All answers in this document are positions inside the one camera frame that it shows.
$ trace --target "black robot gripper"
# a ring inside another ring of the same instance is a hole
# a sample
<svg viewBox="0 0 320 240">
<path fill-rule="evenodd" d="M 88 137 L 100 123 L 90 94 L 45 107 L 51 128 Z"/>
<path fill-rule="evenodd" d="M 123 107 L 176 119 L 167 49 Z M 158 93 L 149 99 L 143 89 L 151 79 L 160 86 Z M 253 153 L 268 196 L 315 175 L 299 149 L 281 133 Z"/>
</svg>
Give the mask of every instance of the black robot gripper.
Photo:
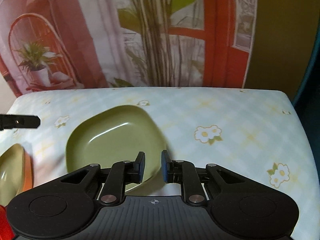
<svg viewBox="0 0 320 240">
<path fill-rule="evenodd" d="M 90 164 L 11 200 L 16 239 L 291 239 L 299 210 L 286 194 L 216 164 L 171 160 L 167 151 L 161 161 L 164 181 L 179 183 L 181 195 L 125 195 L 127 184 L 142 182 L 144 152 L 107 169 Z"/>
</svg>

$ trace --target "green bowl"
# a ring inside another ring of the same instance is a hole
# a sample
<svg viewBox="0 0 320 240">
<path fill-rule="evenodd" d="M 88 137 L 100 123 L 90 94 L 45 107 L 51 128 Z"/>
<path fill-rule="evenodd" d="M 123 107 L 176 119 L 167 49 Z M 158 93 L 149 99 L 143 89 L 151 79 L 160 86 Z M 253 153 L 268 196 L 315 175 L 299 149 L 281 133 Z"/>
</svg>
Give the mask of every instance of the green bowl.
<svg viewBox="0 0 320 240">
<path fill-rule="evenodd" d="M 117 106 L 84 121 L 71 133 L 66 147 L 67 170 L 91 163 L 110 168 L 119 161 L 134 161 L 143 151 L 143 185 L 161 169 L 161 152 L 166 148 L 164 136 L 146 111 L 137 106 Z M 137 186 L 129 184 L 126 191 Z"/>
</svg>

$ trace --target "crosshair symbol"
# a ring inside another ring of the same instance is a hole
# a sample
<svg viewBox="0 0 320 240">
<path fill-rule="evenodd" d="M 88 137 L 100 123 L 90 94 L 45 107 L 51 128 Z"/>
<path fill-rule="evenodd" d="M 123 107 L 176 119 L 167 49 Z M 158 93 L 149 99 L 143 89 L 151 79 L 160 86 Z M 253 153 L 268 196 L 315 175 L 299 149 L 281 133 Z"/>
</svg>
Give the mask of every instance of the crosshair symbol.
<svg viewBox="0 0 320 240">
<path fill-rule="evenodd" d="M 155 204 L 158 204 L 158 203 L 161 202 L 161 201 L 159 201 L 159 200 L 157 200 L 157 199 L 153 199 L 153 200 L 151 200 L 151 201 L 149 201 L 149 202 L 151 202 L 153 205 L 155 205 Z"/>
</svg>

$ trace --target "red object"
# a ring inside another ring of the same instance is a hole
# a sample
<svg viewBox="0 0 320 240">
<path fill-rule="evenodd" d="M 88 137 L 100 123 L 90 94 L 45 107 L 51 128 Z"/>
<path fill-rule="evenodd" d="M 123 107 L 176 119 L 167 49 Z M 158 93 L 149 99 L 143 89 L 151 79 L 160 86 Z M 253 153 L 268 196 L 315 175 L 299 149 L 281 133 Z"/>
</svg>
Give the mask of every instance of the red object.
<svg viewBox="0 0 320 240">
<path fill-rule="evenodd" d="M 5 207 L 0 206 L 0 240 L 11 240 L 14 233 L 7 221 Z"/>
</svg>

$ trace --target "white flower pot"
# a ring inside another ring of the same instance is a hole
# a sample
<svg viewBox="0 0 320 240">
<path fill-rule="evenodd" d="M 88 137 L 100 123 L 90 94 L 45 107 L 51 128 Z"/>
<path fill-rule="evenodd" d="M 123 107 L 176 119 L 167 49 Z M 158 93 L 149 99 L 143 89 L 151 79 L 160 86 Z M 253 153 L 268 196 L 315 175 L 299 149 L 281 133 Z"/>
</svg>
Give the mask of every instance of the white flower pot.
<svg viewBox="0 0 320 240">
<path fill-rule="evenodd" d="M 39 85 L 50 87 L 50 79 L 49 79 L 49 73 L 46 68 L 40 69 L 37 71 L 30 71 L 31 76 L 33 77 L 35 83 L 38 83 Z"/>
</svg>

